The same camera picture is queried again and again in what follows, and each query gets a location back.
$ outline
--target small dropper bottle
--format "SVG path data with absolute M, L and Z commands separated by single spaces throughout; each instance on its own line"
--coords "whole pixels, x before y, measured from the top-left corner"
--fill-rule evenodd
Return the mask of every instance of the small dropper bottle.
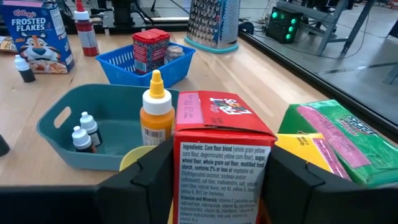
M 0 134 L 0 157 L 4 156 L 10 151 L 10 147 L 7 144 L 6 140 Z
M 87 134 L 93 141 L 94 146 L 99 146 L 102 143 L 102 137 L 100 130 L 98 129 L 97 122 L 94 120 L 92 115 L 88 114 L 86 111 L 81 114 L 80 126 L 87 131 Z
M 15 55 L 14 64 L 24 82 L 30 83 L 36 80 L 32 69 L 29 67 L 29 64 L 20 55 Z
M 145 146 L 157 146 L 172 135 L 175 110 L 172 95 L 164 89 L 159 70 L 152 72 L 150 88 L 142 95 L 140 121 L 142 142 Z
M 96 148 L 87 131 L 79 126 L 73 128 L 72 139 L 76 152 L 96 152 Z

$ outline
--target yellow bowl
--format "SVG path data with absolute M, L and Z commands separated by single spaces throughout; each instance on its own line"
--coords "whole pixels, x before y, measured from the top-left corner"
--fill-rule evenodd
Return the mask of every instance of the yellow bowl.
M 135 163 L 139 158 L 153 150 L 156 146 L 141 146 L 129 151 L 120 162 L 119 171 L 122 171 L 129 165 Z

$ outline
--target yellow nozzle cap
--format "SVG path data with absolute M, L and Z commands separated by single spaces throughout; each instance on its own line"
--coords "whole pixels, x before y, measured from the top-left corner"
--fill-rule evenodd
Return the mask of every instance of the yellow nozzle cap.
M 152 79 L 150 80 L 149 96 L 155 99 L 161 99 L 165 95 L 162 75 L 159 70 L 152 72 Z

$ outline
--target tray handle hole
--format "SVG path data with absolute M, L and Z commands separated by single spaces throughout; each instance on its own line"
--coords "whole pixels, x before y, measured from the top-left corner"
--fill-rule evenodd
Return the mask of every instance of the tray handle hole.
M 65 107 L 60 114 L 54 119 L 54 126 L 59 128 L 70 116 L 71 114 L 70 107 Z

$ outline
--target white bottle cap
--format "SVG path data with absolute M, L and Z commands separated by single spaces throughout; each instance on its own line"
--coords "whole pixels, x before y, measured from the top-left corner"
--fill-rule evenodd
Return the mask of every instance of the white bottle cap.
M 15 55 L 14 64 L 18 71 L 27 71 L 30 69 L 29 64 L 20 55 Z
M 164 89 L 159 70 L 152 72 L 150 88 L 142 95 L 142 107 L 151 115 L 167 114 L 172 109 L 172 95 Z
M 97 122 L 95 122 L 92 115 L 88 114 L 86 111 L 82 112 L 81 114 L 80 126 L 84 130 L 86 130 L 88 134 L 96 132 L 98 129 Z
M 87 131 L 81 129 L 79 126 L 73 128 L 72 139 L 76 149 L 87 149 L 93 143 Z
M 90 20 L 90 15 L 88 14 L 88 11 L 84 11 L 84 12 L 78 12 L 75 11 L 74 13 L 74 18 L 75 20 Z

